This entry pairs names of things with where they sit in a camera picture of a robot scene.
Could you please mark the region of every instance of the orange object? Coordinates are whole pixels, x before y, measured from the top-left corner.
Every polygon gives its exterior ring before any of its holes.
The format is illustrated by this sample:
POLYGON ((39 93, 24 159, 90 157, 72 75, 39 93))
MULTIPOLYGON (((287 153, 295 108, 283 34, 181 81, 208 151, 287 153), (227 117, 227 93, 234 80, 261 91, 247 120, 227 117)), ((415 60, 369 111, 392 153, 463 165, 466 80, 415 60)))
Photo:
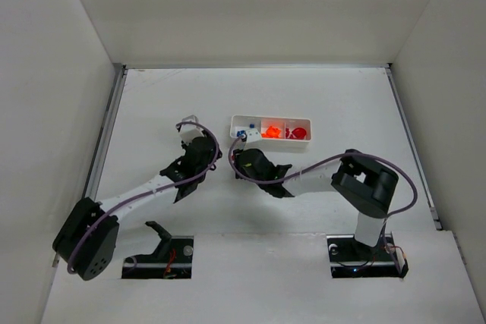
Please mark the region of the orange object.
POLYGON ((262 133, 261 136, 263 138, 280 138, 280 132, 281 130, 279 128, 270 125, 267 129, 267 132, 262 133))

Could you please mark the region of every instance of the white table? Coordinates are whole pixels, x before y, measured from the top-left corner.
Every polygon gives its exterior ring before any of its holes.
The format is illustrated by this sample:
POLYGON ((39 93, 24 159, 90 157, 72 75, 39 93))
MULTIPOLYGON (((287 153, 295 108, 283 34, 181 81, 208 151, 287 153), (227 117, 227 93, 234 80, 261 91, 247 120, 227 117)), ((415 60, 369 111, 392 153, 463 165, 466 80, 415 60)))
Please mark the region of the white table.
MULTIPOLYGON (((182 153, 174 124, 195 114, 223 159, 197 191, 157 220, 195 235, 191 280, 119 280, 122 262, 91 282, 56 274, 44 323, 482 322, 451 233, 435 231, 383 68, 130 70, 98 198, 131 189, 182 153), (417 205, 388 228, 411 266, 406 280, 332 279, 325 234, 353 233, 357 212, 337 193, 278 200, 234 179, 225 161, 232 115, 310 118, 306 166, 355 148, 389 159, 418 185, 417 205)), ((391 209, 412 193, 400 180, 391 209)))

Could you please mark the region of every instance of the white wall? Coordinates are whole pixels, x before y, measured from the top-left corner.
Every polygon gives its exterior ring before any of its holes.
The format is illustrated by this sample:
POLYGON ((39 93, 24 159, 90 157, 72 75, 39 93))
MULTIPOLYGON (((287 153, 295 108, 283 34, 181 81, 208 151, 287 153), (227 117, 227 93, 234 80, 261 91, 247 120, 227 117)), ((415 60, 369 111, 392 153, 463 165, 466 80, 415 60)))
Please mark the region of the white wall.
POLYGON ((82 0, 113 61, 392 61, 428 0, 82 0))
POLYGON ((393 73, 443 225, 486 310, 486 2, 431 0, 393 73))
POLYGON ((39 319, 113 68, 79 0, 0 0, 0 321, 39 319))

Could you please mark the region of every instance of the divided container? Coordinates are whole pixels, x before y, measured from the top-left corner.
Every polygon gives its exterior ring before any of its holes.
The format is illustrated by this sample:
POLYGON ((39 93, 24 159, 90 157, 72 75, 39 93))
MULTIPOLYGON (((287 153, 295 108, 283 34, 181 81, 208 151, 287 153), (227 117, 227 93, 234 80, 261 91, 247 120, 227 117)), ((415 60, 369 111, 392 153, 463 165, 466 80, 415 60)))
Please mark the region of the divided container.
POLYGON ((258 146, 271 147, 291 147, 303 149, 308 146, 312 139, 311 120, 302 118, 277 118, 277 117, 261 117, 256 115, 233 115, 231 118, 231 127, 229 136, 236 138, 239 131, 246 131, 251 129, 250 125, 254 124, 262 134, 267 132, 268 127, 277 127, 281 130, 280 138, 263 138, 262 141, 257 142, 258 146), (303 140, 296 140, 286 138, 286 128, 289 132, 296 128, 304 128, 306 136, 303 140))

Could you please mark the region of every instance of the white panel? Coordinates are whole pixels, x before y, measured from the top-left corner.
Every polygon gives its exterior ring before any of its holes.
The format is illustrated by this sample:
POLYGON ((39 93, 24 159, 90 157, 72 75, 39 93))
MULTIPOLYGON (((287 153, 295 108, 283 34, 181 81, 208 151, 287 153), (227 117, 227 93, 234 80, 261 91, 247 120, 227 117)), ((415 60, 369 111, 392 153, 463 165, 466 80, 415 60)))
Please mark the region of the white panel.
POLYGON ((486 308, 485 0, 431 0, 393 67, 443 224, 486 308))
POLYGON ((113 68, 79 0, 0 0, 0 313, 40 319, 113 68))
MULTIPOLYGON (((226 161, 235 114, 312 120, 305 152, 267 153, 275 163, 306 167, 356 148, 395 162, 420 182, 383 68, 130 70, 98 197, 130 190, 178 158, 183 151, 174 126, 192 114, 219 139, 223 158, 195 193, 152 217, 173 234, 355 231, 358 212, 338 193, 280 200, 235 180, 226 161)), ((337 164, 325 168, 335 171, 337 164)), ((435 229, 424 190, 418 189, 417 206, 393 217, 391 228, 435 229)), ((411 197, 402 179, 391 209, 411 197)))
POLYGON ((190 280, 110 278, 118 265, 82 282, 63 263, 43 322, 483 323, 451 233, 394 235, 405 280, 331 278, 323 234, 197 235, 190 280))
POLYGON ((428 0, 83 0, 113 61, 392 61, 428 0))

